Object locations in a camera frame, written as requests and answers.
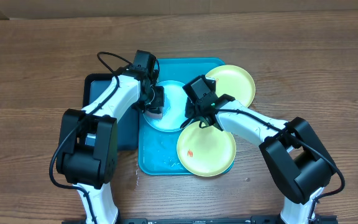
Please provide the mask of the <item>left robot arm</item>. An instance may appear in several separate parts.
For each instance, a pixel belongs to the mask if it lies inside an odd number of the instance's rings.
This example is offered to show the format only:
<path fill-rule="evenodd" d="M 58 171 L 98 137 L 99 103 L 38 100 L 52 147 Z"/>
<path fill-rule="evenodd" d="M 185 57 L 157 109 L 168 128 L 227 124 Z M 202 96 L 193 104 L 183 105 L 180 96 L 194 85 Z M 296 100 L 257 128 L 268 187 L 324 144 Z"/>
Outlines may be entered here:
<path fill-rule="evenodd" d="M 111 72 L 110 85 L 95 101 L 63 114 L 48 173 L 56 187 L 79 193 L 85 223 L 118 220 L 110 184 L 117 161 L 117 124 L 129 109 L 153 119 L 162 118 L 164 93 L 156 85 L 159 71 L 156 56 L 138 50 L 133 62 Z"/>

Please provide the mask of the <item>green brown sponge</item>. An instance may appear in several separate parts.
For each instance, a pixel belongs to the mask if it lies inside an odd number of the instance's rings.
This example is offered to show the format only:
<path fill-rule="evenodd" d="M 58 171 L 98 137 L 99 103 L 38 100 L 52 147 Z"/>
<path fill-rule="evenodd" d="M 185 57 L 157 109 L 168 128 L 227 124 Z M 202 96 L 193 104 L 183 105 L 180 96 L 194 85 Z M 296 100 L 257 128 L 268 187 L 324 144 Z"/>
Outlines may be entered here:
<path fill-rule="evenodd" d="M 150 112 L 147 112 L 146 116 L 149 117 L 150 119 L 162 119 L 163 114 L 162 113 L 150 113 Z"/>

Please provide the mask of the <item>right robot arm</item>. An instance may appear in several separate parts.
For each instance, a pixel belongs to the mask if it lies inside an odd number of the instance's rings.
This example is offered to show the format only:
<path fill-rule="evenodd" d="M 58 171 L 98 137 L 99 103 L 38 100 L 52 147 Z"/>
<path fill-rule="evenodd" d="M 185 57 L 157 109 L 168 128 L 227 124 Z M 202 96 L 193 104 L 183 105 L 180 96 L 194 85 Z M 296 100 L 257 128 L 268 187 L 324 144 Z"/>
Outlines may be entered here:
<path fill-rule="evenodd" d="M 258 146 L 275 185 L 284 195 L 278 215 L 253 215 L 249 223 L 337 223 L 337 216 L 315 212 L 327 196 L 324 188 L 340 173 L 309 122 L 269 118 L 243 106 L 233 96 L 216 94 L 216 80 L 198 76 L 183 86 L 186 124 L 214 127 Z"/>

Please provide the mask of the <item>light blue plate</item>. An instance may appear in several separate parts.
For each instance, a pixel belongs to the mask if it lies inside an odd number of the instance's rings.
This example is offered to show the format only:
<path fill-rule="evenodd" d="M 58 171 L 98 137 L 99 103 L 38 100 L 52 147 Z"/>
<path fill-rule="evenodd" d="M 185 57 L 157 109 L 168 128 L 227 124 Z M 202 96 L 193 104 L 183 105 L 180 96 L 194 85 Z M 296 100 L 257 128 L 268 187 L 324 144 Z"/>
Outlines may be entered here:
<path fill-rule="evenodd" d="M 187 94 L 183 90 L 185 84 L 175 80 L 166 80 L 157 83 L 164 90 L 164 106 L 162 118 L 152 118 L 146 113 L 144 118 L 151 127 L 163 132 L 181 130 L 180 126 L 187 120 L 185 117 Z"/>

